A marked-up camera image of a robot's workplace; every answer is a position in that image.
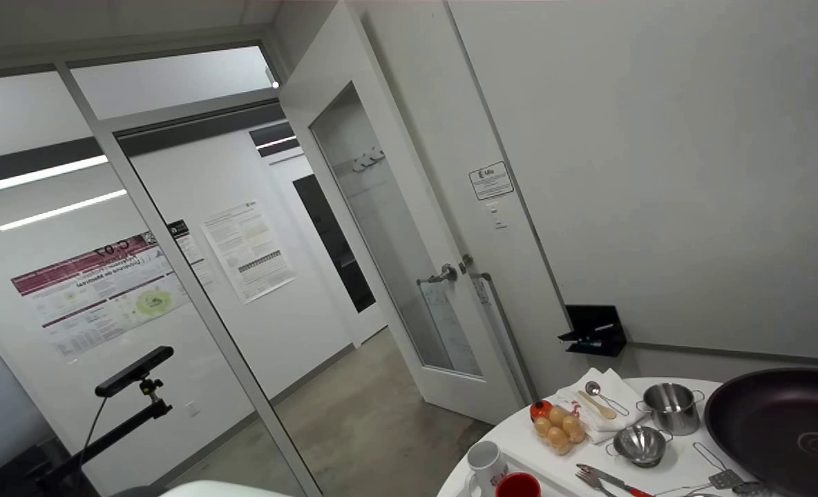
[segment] white table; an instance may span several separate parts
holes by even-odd
[[[637,393],[644,393],[652,384],[684,384],[688,390],[706,393],[706,398],[711,398],[711,393],[720,386],[717,380],[693,380],[693,379],[627,379],[627,384]],[[675,437],[666,448],[663,460],[652,469],[642,469],[642,466],[632,466],[631,460],[623,460],[613,453],[612,442],[602,442],[602,444],[584,442],[573,453],[555,456],[536,437],[533,422],[527,416],[527,406],[514,411],[510,420],[497,422],[485,440],[494,442],[510,456],[510,464],[514,469],[527,469],[536,477],[548,481],[552,485],[551,495],[580,495],[580,497],[592,495],[592,497],[598,497],[601,491],[588,488],[584,481],[576,477],[576,473],[577,473],[576,464],[592,464],[592,466],[606,469],[606,473],[612,473],[612,475],[617,475],[617,477],[627,481],[631,485],[638,485],[650,495],[684,497],[693,485],[707,484],[707,477],[720,473],[713,464],[707,464],[693,451],[693,442],[702,442],[713,456],[720,456],[721,464],[735,469],[742,477],[750,477],[729,456],[725,456],[713,444],[713,440],[707,437],[706,427],[700,427],[692,437]],[[461,459],[454,466],[454,473],[447,475],[447,481],[442,484],[440,497],[468,497],[468,495],[478,495],[478,488],[474,485],[474,473],[469,473],[468,460]],[[717,491],[711,485],[700,495],[720,495],[721,497],[721,495],[733,495],[733,491]]]

